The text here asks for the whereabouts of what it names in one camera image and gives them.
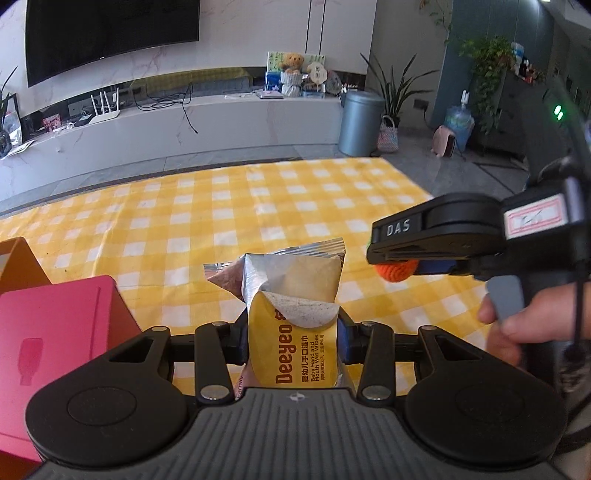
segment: blue wall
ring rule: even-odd
[[[554,37],[554,18],[539,0],[454,0],[453,36],[468,39],[503,35],[525,47],[532,64],[547,71]],[[453,41],[447,47],[431,126],[443,123],[447,109],[459,105],[470,88],[472,61],[460,57]]]

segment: finger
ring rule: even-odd
[[[539,292],[526,309],[504,320],[501,326],[502,333],[515,343],[569,340],[573,329],[573,284]]]
[[[521,347],[502,333],[499,323],[491,327],[486,340],[486,351],[514,367],[521,363]]]
[[[496,320],[496,310],[495,306],[489,295],[484,297],[482,303],[480,304],[480,309],[478,310],[478,320],[482,323],[492,323]]]

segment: teddy bear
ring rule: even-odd
[[[279,64],[279,68],[285,73],[301,73],[303,64],[303,55],[299,53],[286,53],[283,55],[283,61]]]
[[[299,53],[286,53],[279,64],[281,69],[281,93],[286,97],[299,97],[301,95],[301,83],[304,76],[301,67],[304,64],[304,56]]]

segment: human hand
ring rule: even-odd
[[[497,322],[495,308],[487,295],[478,311],[482,323],[493,323],[486,350],[517,367],[521,363],[523,343],[570,340],[574,332],[575,285],[562,285],[539,292],[521,312]],[[591,338],[591,284],[585,285],[583,338]]]

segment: table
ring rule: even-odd
[[[23,236],[52,283],[111,275],[147,329],[191,333],[233,321],[243,303],[204,279],[204,263],[342,236],[347,254],[337,302],[356,322],[399,333],[433,324],[483,347],[476,320],[485,288],[472,278],[412,277],[389,284],[365,260],[372,222],[430,196],[381,158],[283,161],[137,181],[0,220],[0,239]],[[397,366],[397,390],[414,383]],[[240,371],[232,367],[236,378]],[[354,380],[361,366],[350,367]],[[175,384],[193,387],[179,364]]]

